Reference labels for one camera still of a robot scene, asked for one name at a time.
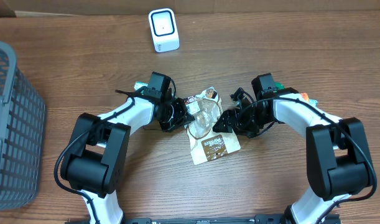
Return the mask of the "green wet wipes pack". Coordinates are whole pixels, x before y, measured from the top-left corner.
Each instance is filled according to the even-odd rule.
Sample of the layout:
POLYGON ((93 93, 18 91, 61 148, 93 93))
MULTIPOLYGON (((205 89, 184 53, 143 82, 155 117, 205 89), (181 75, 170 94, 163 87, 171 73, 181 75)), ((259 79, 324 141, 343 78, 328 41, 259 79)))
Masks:
POLYGON ((312 106, 315 106, 317 107, 318 106, 318 101, 317 100, 314 100, 314 99, 309 99, 308 101, 312 106))

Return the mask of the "teal white tissue pack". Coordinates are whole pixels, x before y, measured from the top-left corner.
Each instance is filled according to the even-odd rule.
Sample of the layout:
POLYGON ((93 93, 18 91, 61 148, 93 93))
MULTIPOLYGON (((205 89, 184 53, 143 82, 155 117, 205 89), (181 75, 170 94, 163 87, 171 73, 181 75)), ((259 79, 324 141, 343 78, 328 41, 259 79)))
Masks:
POLYGON ((144 82, 135 82, 134 89, 137 91, 137 90, 141 89, 142 87, 147 87, 147 86, 148 86, 147 83, 144 83, 144 82))

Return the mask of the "orange white small box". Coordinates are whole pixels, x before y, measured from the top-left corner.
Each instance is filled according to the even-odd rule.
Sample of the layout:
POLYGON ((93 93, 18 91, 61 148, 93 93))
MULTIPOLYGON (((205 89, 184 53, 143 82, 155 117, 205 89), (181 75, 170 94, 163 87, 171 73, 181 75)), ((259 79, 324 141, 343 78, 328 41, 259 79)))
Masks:
POLYGON ((301 93, 302 98, 306 101, 309 102, 310 98, 308 97, 307 93, 301 93))

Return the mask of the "green lid jar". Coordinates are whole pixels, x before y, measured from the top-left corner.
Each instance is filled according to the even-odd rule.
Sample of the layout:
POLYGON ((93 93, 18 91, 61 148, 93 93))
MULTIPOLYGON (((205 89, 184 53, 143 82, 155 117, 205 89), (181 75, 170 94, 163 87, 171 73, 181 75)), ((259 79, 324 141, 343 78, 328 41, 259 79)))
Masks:
POLYGON ((283 90, 285 88, 285 86, 283 84, 279 83, 279 82, 275 82, 275 84, 276 84, 276 88, 278 90, 283 90))

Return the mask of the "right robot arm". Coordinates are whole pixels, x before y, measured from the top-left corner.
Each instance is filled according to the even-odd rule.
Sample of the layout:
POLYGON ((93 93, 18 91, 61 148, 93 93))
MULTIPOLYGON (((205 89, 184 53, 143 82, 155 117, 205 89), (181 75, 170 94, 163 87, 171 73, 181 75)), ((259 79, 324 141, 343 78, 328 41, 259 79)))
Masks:
POLYGON ((256 215, 256 223, 340 223, 330 212, 345 202, 372 197, 377 176, 362 122, 328 114, 293 88, 278 87, 270 73, 251 82, 255 96, 238 88, 237 103, 213 130, 255 138, 273 124, 289 125, 306 140, 309 188, 282 215, 256 215))

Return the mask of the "clear bag beige contents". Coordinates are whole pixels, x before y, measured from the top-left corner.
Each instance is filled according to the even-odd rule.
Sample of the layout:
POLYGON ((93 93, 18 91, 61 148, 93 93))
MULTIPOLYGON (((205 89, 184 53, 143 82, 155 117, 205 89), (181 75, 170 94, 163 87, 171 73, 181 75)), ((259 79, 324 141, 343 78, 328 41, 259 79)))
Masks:
POLYGON ((218 92, 211 86, 200 94, 184 99, 195 120, 185 125, 190 154, 195 165, 218 159, 241 149, 235 133, 216 133, 213 126, 223 110, 218 92))

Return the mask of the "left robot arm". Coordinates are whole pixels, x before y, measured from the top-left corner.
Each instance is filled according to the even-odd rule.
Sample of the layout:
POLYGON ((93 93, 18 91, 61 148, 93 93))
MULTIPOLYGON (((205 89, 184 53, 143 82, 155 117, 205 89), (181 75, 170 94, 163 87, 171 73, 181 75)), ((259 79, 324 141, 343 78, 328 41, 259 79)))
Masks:
POLYGON ((154 120, 168 133, 194 120, 176 92, 172 78, 152 72, 148 84, 125 92, 127 99, 120 107, 77 118, 53 177, 61 189, 82 197, 90 214, 88 223, 124 223, 116 189, 133 133, 154 120))

